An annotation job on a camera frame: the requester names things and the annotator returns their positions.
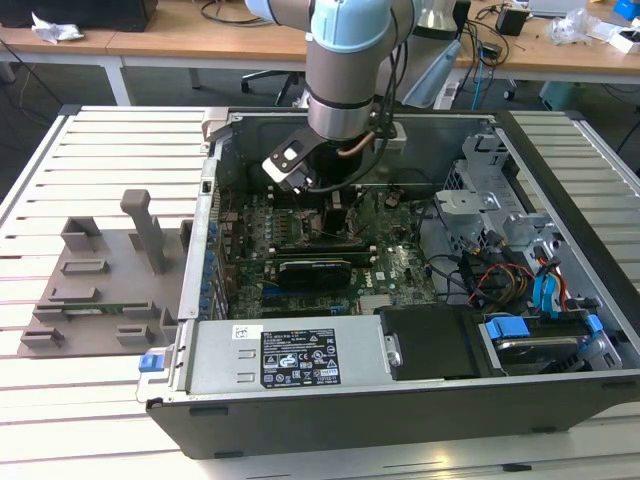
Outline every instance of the copper pipe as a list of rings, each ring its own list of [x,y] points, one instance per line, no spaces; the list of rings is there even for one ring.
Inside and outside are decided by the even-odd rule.
[[[366,147],[367,144],[375,138],[375,136],[376,132],[371,131],[367,133],[364,137],[362,137],[362,140],[360,140],[356,146],[350,148],[349,150],[338,150],[338,156],[341,158],[346,158],[352,157],[356,153],[360,153],[364,149],[364,147]]]

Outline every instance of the motherboard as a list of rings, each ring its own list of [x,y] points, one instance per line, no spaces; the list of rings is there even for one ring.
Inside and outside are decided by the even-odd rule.
[[[221,191],[207,256],[220,269],[226,308],[205,301],[201,318],[366,315],[434,302],[416,246],[423,203],[388,187],[329,199]]]

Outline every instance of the gray floor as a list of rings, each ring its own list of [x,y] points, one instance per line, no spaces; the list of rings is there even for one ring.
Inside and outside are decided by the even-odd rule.
[[[38,65],[35,72],[64,102],[84,105],[114,105],[111,90],[100,67]],[[53,120],[58,111],[56,102],[33,78],[25,87],[26,69],[16,67],[16,82],[4,86],[0,95],[0,197],[3,197],[13,184],[23,166],[38,146],[46,127],[27,118],[20,110],[13,108],[19,104],[23,90],[23,106],[37,110]],[[240,91],[240,76],[247,72],[237,70],[201,70],[203,87],[190,88],[189,76],[184,69],[170,68],[131,68],[128,71],[135,101],[138,105],[233,105],[233,106],[271,106],[280,90],[284,78],[261,79],[253,84],[253,92],[243,94]],[[516,98],[506,101],[503,98],[506,81],[496,81],[487,93],[483,108],[542,110],[538,99],[542,84],[540,82],[519,83]],[[634,87],[618,87],[634,90]],[[640,91],[634,93],[611,93],[599,85],[586,85],[575,110],[580,111],[598,133],[614,148],[631,126],[640,120],[636,106],[640,105]],[[301,93],[300,86],[293,86],[285,99],[285,105],[291,104]],[[462,93],[455,107],[469,109],[473,100],[472,93]],[[640,130],[635,132],[625,146],[622,157],[634,169],[640,168]]]

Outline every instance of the table leg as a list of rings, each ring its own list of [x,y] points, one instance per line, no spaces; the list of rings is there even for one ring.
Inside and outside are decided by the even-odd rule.
[[[9,62],[0,62],[0,80],[4,83],[13,83],[16,81],[16,76],[13,74]]]
[[[191,88],[198,89],[202,86],[200,83],[200,74],[197,68],[189,69],[189,80],[191,80]]]
[[[129,107],[133,102],[133,96],[127,88],[126,72],[122,61],[119,57],[113,57],[106,61],[102,67],[107,72],[107,78],[109,79],[109,85],[111,85],[111,91],[116,100],[116,104],[120,107]]]

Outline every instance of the warning label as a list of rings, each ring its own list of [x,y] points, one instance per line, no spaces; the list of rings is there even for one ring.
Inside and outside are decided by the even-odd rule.
[[[338,346],[332,328],[262,333],[260,382],[265,388],[338,385]]]

